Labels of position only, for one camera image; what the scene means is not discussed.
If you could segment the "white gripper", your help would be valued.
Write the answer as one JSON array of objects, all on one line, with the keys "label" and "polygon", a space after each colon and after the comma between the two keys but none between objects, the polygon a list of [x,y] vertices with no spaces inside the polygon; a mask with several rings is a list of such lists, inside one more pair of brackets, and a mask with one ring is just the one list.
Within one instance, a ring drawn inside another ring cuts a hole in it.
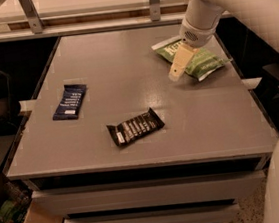
[{"label": "white gripper", "polygon": [[182,20],[179,35],[183,43],[178,47],[168,73],[171,81],[178,81],[181,78],[188,64],[198,52],[196,48],[206,45],[214,33],[214,28],[198,29],[193,27],[186,19]]}]

